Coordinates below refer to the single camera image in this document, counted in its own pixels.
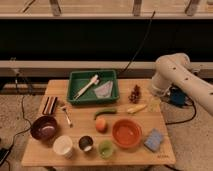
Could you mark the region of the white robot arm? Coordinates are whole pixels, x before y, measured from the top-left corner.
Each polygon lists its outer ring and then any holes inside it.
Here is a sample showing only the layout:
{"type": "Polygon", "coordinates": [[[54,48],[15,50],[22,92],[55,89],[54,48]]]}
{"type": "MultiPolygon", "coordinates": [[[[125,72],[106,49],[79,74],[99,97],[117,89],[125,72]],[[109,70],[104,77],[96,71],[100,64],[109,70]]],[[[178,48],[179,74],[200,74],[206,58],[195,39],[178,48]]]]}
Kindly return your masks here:
{"type": "Polygon", "coordinates": [[[213,116],[213,85],[192,74],[189,68],[190,59],[184,53],[159,57],[149,91],[154,96],[163,97],[175,84],[213,116]]]}

